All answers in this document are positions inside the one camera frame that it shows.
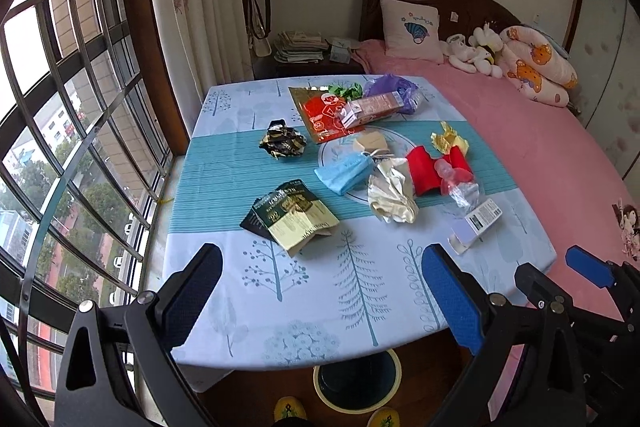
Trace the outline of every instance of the curtain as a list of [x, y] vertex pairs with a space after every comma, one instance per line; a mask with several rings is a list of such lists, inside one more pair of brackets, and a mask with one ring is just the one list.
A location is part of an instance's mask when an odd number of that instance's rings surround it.
[[152, 0], [180, 113], [193, 132], [211, 86], [253, 80], [242, 0]]

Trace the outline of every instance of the screw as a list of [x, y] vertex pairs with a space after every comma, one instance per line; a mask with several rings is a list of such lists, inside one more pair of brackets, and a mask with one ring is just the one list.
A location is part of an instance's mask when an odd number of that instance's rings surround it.
[[155, 293], [153, 293], [152, 291], [146, 291], [138, 295], [136, 301], [138, 301], [138, 304], [149, 304], [149, 302], [151, 302], [155, 297]]
[[559, 303], [558, 301], [553, 301], [549, 307], [551, 308], [551, 311], [553, 311], [554, 313], [564, 313], [564, 306], [562, 306], [561, 303]]
[[494, 306], [504, 306], [507, 304], [507, 297], [502, 295], [501, 293], [492, 293], [489, 295], [489, 302]]
[[82, 301], [78, 306], [78, 309], [80, 310], [81, 313], [86, 313], [91, 311], [93, 307], [94, 307], [93, 301]]

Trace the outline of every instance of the blue face mask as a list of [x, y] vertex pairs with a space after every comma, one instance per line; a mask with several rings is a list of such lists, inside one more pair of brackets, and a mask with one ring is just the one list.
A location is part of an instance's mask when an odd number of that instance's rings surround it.
[[343, 196], [357, 184], [368, 180], [373, 169], [373, 158], [356, 152], [336, 163], [318, 167], [315, 172], [327, 188]]

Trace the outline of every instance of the yellow slipper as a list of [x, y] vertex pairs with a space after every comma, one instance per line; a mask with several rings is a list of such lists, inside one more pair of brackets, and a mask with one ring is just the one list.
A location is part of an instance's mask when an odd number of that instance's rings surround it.
[[381, 407], [371, 415], [367, 427], [400, 427], [400, 415], [391, 407]]
[[278, 421], [283, 418], [289, 418], [290, 416], [296, 416], [306, 420], [305, 408], [302, 407], [300, 400], [293, 396], [285, 396], [278, 400], [273, 410], [273, 419]]

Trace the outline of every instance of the crumpled white paper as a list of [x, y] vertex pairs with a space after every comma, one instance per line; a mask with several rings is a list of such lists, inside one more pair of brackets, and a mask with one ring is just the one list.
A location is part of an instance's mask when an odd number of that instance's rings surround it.
[[387, 223], [413, 223], [418, 215], [414, 201], [414, 183], [406, 158], [387, 158], [378, 164], [384, 179], [369, 177], [367, 196], [374, 215]]

